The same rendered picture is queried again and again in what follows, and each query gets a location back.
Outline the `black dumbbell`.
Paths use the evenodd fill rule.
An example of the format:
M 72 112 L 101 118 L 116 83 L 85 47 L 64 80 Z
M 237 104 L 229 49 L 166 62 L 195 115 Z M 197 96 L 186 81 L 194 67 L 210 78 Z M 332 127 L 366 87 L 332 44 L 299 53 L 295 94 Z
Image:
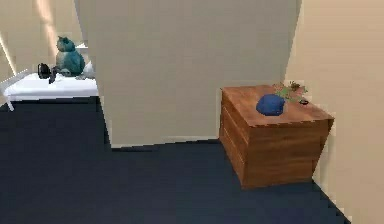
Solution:
M 58 73 L 59 68 L 57 66 L 50 68 L 47 64 L 44 63 L 40 63 L 38 65 L 38 77 L 40 79 L 47 79 L 49 84 L 55 82 Z

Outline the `green leafy plant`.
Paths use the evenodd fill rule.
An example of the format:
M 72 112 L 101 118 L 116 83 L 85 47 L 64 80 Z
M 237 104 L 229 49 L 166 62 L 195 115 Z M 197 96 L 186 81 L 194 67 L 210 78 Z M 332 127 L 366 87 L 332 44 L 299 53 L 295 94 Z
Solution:
M 292 102 L 300 102 L 304 99 L 304 94 L 308 92 L 305 86 L 302 86 L 295 81 L 291 81 L 288 86 L 282 82 L 273 84 L 273 88 L 276 95 Z

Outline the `blue round vase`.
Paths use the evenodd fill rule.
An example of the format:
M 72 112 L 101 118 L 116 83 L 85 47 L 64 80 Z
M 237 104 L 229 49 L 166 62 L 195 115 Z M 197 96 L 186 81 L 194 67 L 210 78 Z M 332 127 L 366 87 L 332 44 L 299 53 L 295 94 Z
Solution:
M 275 94 L 263 95 L 256 104 L 256 110 L 265 116 L 280 116 L 283 113 L 285 100 Z

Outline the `brown wooden chest of drawers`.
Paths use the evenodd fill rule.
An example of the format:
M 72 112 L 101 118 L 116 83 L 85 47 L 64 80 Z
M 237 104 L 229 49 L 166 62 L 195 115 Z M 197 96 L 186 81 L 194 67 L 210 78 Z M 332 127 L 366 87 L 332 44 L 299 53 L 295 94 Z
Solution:
M 286 102 L 279 116 L 256 104 L 270 85 L 221 89 L 219 140 L 240 181 L 251 189 L 312 179 L 334 118 L 309 103 Z

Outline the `white pillow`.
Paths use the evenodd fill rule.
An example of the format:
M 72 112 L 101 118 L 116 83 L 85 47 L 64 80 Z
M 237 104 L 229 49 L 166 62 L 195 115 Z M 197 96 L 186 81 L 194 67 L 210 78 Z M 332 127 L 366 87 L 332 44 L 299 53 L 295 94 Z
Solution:
M 77 80 L 94 79 L 94 78 L 95 78 L 95 71 L 93 69 L 93 65 L 91 61 L 89 61 L 85 65 L 83 72 L 76 77 Z

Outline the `teal plush toy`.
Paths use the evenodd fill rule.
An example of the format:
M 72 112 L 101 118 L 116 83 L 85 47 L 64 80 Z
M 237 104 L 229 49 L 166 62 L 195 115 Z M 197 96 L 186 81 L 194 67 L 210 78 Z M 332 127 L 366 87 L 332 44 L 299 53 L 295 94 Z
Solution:
M 85 60 L 83 56 L 76 50 L 76 46 L 68 37 L 58 37 L 56 47 L 56 66 L 59 70 L 67 69 L 72 77 L 81 75 Z

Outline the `white bed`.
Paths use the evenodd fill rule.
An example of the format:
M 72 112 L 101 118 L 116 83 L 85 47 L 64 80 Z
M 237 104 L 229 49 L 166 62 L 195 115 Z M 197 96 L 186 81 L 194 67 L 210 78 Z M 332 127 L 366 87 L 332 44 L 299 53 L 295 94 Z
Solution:
M 13 101 L 98 96 L 98 88 L 95 80 L 77 80 L 61 74 L 50 84 L 47 79 L 40 79 L 37 73 L 25 69 L 2 81 L 0 93 L 5 97 L 9 109 L 13 111 Z

